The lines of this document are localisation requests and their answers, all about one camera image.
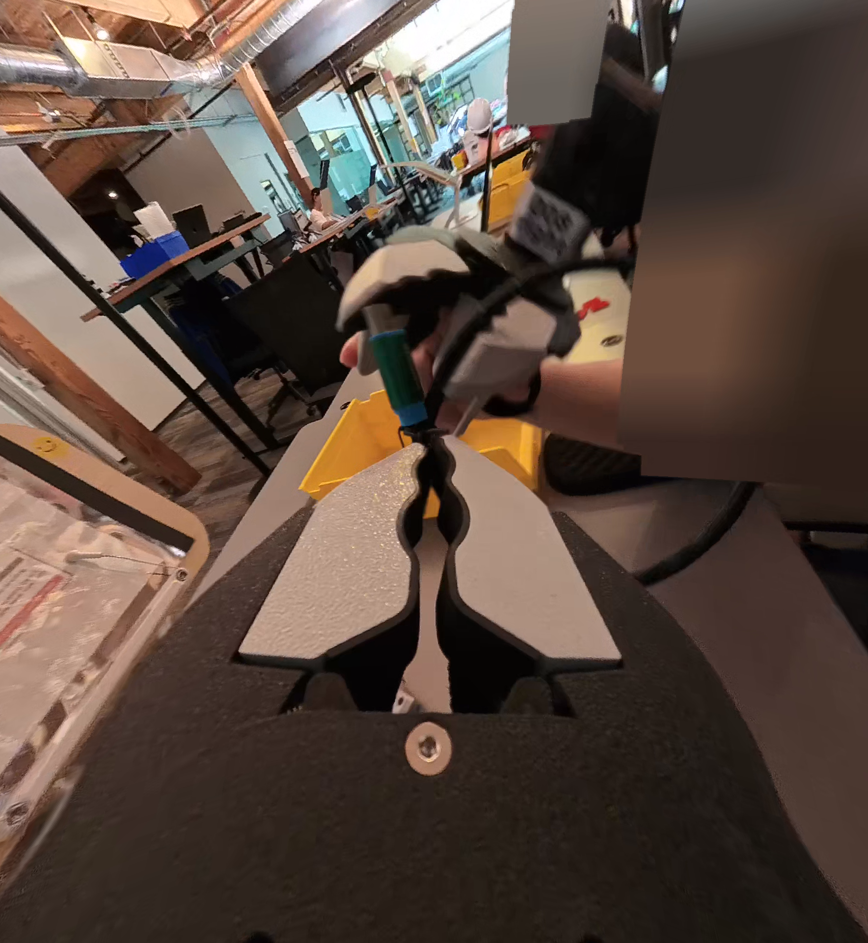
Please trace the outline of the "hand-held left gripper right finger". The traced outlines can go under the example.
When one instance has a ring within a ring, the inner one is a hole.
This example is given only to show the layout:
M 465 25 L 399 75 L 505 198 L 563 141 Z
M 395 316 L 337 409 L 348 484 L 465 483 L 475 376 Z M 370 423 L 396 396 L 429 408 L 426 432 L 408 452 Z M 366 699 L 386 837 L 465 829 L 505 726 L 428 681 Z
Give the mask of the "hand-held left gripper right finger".
M 466 443 L 434 445 L 447 542 L 436 631 L 450 709 L 497 714 L 521 681 L 568 714 L 558 677 L 615 670 L 622 654 L 546 504 Z

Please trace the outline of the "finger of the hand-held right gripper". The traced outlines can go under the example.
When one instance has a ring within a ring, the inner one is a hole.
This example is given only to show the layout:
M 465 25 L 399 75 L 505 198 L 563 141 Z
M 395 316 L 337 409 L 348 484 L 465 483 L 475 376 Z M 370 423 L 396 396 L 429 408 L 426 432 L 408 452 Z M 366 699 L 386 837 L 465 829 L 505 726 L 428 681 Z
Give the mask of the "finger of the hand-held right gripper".
M 386 243 L 387 277 L 503 277 L 508 261 L 500 242 L 471 229 L 413 225 Z
M 344 289 L 337 330 L 346 335 L 341 360 L 358 373 L 379 370 L 370 339 L 404 330 L 413 352 L 452 308 L 473 272 L 468 262 L 443 243 L 391 243 L 373 253 Z

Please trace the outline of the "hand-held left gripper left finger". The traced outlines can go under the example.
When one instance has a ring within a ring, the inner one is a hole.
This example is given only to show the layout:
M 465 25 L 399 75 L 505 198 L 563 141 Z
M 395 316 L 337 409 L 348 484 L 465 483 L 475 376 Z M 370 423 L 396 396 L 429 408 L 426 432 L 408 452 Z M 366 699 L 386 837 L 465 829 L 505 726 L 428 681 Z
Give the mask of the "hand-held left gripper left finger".
M 242 663 L 336 674 L 358 710 L 393 710 L 420 636 L 426 454 L 410 444 L 312 508 L 237 650 Z

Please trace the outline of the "person's right forearm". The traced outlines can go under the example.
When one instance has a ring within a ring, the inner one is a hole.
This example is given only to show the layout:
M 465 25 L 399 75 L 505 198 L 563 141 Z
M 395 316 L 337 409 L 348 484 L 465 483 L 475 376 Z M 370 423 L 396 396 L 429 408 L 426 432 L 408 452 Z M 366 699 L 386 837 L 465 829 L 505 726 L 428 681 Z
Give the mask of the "person's right forearm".
M 539 395 L 524 421 L 566 439 L 620 451 L 623 366 L 623 360 L 545 360 Z

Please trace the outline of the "person's right hand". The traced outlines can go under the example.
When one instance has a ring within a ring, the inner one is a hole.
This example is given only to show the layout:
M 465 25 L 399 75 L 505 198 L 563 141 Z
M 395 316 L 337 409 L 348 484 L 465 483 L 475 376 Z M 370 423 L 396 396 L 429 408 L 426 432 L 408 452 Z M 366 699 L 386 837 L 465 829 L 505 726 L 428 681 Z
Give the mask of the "person's right hand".
M 404 330 L 371 336 L 357 332 L 344 341 L 339 359 L 362 374 L 379 372 L 395 412 L 419 410 L 432 383 L 433 365 L 443 340 L 434 331 L 415 343 Z

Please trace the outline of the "yellow plastic bin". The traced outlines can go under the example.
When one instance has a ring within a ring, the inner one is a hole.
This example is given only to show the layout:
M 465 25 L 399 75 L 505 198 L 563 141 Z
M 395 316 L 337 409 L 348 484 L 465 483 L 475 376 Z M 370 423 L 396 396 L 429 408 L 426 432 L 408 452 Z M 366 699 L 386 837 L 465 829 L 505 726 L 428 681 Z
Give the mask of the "yellow plastic bin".
M 461 440 L 529 490 L 539 489 L 543 434 L 516 418 L 474 419 Z M 344 525 L 393 522 L 415 491 L 410 442 L 384 391 L 352 400 L 305 474 L 300 489 L 320 503 L 319 515 Z
M 533 154 L 525 150 L 493 166 L 489 186 L 487 229 L 493 230 L 509 220 L 526 183 L 530 181 Z

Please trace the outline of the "black office chair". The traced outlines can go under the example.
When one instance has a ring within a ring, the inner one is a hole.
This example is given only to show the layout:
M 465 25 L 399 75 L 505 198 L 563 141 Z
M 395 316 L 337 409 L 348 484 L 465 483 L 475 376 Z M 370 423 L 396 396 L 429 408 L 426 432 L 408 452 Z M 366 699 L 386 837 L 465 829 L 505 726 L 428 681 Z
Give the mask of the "black office chair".
M 224 301 L 228 315 L 273 355 L 282 376 L 310 415 L 322 416 L 346 380 L 336 328 L 340 292 L 307 253 L 290 254 L 277 268 Z

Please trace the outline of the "black textured pad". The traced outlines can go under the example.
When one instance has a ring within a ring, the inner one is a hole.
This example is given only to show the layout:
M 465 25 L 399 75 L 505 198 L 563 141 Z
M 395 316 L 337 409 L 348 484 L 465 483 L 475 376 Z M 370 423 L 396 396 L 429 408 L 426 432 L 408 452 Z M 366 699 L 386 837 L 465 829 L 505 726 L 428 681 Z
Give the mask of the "black textured pad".
M 571 497 L 637 488 L 649 479 L 641 472 L 640 457 L 602 446 L 549 435 L 542 448 L 542 465 L 550 489 Z

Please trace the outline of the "white box red mark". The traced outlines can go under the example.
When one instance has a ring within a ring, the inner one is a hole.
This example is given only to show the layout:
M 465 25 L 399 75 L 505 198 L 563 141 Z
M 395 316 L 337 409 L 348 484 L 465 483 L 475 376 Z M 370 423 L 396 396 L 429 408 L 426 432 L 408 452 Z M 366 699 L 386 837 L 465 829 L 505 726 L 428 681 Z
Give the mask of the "white box red mark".
M 624 277 L 612 269 L 590 269 L 565 278 L 581 337 L 569 363 L 597 363 L 624 357 L 631 292 Z

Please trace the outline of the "wooden desk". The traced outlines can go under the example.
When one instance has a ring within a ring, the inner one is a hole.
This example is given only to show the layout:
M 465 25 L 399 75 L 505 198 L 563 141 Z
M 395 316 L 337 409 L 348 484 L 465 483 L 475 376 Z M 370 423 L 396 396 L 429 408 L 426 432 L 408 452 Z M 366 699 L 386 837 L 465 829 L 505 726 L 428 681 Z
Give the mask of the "wooden desk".
M 106 300 L 121 314 L 167 296 L 194 281 L 205 281 L 230 265 L 236 265 L 251 284 L 264 276 L 260 250 L 270 240 L 266 223 L 269 214 L 256 214 L 242 224 L 159 265 L 147 275 L 128 281 L 106 294 Z

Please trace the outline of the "blue box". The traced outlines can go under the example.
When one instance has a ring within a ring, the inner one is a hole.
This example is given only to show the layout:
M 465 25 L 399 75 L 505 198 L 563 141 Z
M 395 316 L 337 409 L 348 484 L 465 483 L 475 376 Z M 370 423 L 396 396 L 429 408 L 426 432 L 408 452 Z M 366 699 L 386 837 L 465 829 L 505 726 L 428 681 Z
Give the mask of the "blue box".
M 155 240 L 145 242 L 134 253 L 122 258 L 120 265 L 127 277 L 136 280 L 189 252 L 190 247 L 181 232 L 173 230 Z

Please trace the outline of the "black pole stand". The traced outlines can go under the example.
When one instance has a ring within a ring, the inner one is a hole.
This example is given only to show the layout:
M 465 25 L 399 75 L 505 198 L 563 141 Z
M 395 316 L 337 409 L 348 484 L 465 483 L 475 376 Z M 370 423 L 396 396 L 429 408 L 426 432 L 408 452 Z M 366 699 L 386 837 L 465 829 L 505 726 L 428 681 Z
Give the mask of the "black pole stand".
M 254 452 L 221 416 L 194 390 L 166 359 L 139 333 L 97 286 L 82 274 L 43 232 L 0 190 L 0 211 L 26 236 L 42 254 L 77 288 L 134 347 L 169 380 L 242 457 L 260 474 L 263 485 L 271 473 L 260 455 Z

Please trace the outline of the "plastic wrapped panel on board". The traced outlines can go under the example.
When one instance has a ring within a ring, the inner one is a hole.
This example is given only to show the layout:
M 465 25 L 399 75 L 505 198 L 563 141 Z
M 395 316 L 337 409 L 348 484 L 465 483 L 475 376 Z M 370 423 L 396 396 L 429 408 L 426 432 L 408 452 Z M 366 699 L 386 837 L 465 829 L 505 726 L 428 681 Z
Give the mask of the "plastic wrapped panel on board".
M 209 555 L 190 511 L 68 443 L 0 425 L 0 887 Z

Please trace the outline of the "wooden support post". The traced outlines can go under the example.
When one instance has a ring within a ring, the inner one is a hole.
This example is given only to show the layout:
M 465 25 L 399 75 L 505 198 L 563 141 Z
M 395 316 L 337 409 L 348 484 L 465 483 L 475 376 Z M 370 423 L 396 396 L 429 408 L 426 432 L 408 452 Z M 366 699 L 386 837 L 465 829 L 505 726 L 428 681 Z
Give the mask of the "wooden support post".
M 250 105 L 263 131 L 279 156 L 290 182 L 295 186 L 305 207 L 312 206 L 313 184 L 295 143 L 280 124 L 268 95 L 252 65 L 241 66 L 237 84 Z
M 195 468 L 122 407 L 1 295 L 0 348 L 138 470 L 166 482 L 176 494 L 188 493 L 197 485 L 201 475 Z

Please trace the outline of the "silver ventilation duct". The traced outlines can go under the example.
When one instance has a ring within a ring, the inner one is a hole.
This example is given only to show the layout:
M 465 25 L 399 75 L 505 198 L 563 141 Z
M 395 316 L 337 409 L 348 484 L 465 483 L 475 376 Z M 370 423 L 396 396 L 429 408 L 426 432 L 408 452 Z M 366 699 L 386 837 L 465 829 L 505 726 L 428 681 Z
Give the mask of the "silver ventilation duct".
M 374 38 L 426 11 L 432 2 L 221 2 L 204 17 L 197 2 L 70 2 L 189 36 L 212 30 L 220 46 L 177 58 L 143 45 L 63 34 L 50 49 L 0 42 L 0 86 L 46 86 L 86 99 L 154 100 L 222 88 L 260 56 L 275 62 L 277 88 L 291 86 L 351 43 Z

